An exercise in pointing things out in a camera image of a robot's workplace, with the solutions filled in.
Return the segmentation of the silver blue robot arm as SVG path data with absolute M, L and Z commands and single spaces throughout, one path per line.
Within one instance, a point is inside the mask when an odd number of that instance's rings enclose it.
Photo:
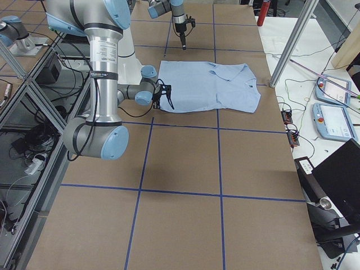
M 179 35 L 181 46 L 186 50 L 187 17 L 182 0 L 148 1 L 148 13 L 152 19 L 158 18 L 168 12 L 172 13 L 175 32 Z
M 90 45 L 90 109 L 68 122 L 62 136 L 64 144 L 75 156 L 118 159 L 129 141 L 118 105 L 126 99 L 153 105 L 161 94 L 153 66 L 118 66 L 119 44 L 132 40 L 128 3 L 48 1 L 46 15 L 52 29 L 87 37 Z

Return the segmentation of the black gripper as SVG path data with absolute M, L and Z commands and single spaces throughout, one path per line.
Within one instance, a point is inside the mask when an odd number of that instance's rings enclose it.
M 185 22 L 182 23 L 175 23 L 175 32 L 179 35 L 182 49 L 186 50 L 186 35 L 185 32 L 187 30 L 187 26 Z
M 162 96 L 162 91 L 163 91 L 163 85 L 162 84 L 158 84 L 154 91 L 153 91 L 153 95 L 152 95 L 152 107 L 154 109 L 159 109 L 160 108 L 160 99 Z

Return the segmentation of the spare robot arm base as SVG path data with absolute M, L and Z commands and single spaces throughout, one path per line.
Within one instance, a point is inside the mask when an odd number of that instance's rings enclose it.
M 35 57 L 43 44 L 42 38 L 33 37 L 19 17 L 1 18 L 1 42 L 14 56 Z

